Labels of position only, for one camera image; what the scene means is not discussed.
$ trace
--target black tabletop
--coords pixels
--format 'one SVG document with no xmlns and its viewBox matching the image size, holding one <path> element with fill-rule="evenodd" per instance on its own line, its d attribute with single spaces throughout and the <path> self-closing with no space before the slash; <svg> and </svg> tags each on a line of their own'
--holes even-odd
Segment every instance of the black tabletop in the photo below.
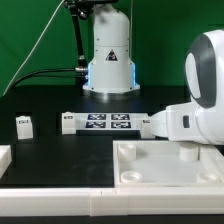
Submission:
<svg viewBox="0 0 224 224">
<path fill-rule="evenodd" d="M 62 136 L 61 113 L 69 111 L 152 115 L 164 110 L 168 105 L 185 102 L 189 102 L 189 93 L 184 87 L 145 87 L 137 98 L 111 102 L 81 96 L 79 89 L 74 86 L 17 87 L 0 99 L 0 145 L 11 145 L 13 149 L 13 162 L 0 180 L 0 188 L 113 187 L 112 141 L 126 139 L 128 136 L 123 136 L 122 133 L 107 136 L 97 133 L 96 136 Z M 30 115 L 32 118 L 34 139 L 31 141 L 17 140 L 15 117 L 20 115 Z M 131 138 L 138 139 L 139 136 L 132 133 Z M 0 223 L 18 224 L 202 222 L 223 223 L 224 216 L 0 218 Z"/>
</svg>

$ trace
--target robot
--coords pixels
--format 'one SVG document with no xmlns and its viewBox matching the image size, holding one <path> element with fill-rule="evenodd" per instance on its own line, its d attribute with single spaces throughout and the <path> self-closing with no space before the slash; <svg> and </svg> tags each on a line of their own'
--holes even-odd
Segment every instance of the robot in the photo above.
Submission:
<svg viewBox="0 0 224 224">
<path fill-rule="evenodd" d="M 185 76 L 191 102 L 169 106 L 151 120 L 154 135 L 170 141 L 224 144 L 224 31 L 204 33 L 191 45 Z"/>
<path fill-rule="evenodd" d="M 66 1 L 76 33 L 79 66 L 76 71 L 88 82 L 84 95 L 104 100 L 120 100 L 139 94 L 135 81 L 135 64 L 130 59 L 130 22 L 125 14 L 110 3 L 118 0 Z M 93 13 L 94 58 L 87 64 L 82 47 L 78 17 L 86 20 Z"/>
</svg>

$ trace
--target black cable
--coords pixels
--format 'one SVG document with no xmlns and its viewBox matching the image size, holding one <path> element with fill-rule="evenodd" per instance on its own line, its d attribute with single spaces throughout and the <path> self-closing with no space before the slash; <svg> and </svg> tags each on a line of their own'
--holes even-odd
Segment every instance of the black cable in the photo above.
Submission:
<svg viewBox="0 0 224 224">
<path fill-rule="evenodd" d="M 20 79 L 16 80 L 15 83 L 13 83 L 11 88 L 15 88 L 19 83 L 30 79 L 30 78 L 83 78 L 81 75 L 72 75 L 72 76 L 60 76 L 60 75 L 40 75 L 45 73 L 58 73 L 58 72 L 75 72 L 75 68 L 62 68 L 62 69 L 44 69 L 44 70 L 38 70 L 32 73 L 29 73 L 27 75 L 24 75 Z"/>
</svg>

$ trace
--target green screen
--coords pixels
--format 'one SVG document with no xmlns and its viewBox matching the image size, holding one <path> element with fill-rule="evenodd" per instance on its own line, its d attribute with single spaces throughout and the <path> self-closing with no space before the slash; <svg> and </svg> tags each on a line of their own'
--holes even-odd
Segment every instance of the green screen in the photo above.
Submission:
<svg viewBox="0 0 224 224">
<path fill-rule="evenodd" d="M 60 0 L 2 0 L 0 5 L 0 95 L 22 64 Z M 115 7 L 131 14 L 130 0 Z M 133 61 L 137 82 L 148 86 L 182 86 L 184 60 L 201 33 L 224 28 L 222 0 L 134 0 Z M 85 54 L 93 57 L 92 22 L 82 21 Z M 20 72 L 46 68 L 71 68 L 77 53 L 70 13 L 61 7 L 52 25 Z M 23 84 L 74 84 L 67 79 L 33 79 Z"/>
</svg>

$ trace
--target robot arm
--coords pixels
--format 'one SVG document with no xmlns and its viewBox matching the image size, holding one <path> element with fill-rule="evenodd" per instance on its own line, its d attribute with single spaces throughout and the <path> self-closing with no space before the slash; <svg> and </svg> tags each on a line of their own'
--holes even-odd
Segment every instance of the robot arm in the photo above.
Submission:
<svg viewBox="0 0 224 224">
<path fill-rule="evenodd" d="M 171 141 L 224 144 L 224 31 L 200 35 L 191 45 L 185 74 L 192 102 L 152 117 L 152 133 Z"/>
</svg>

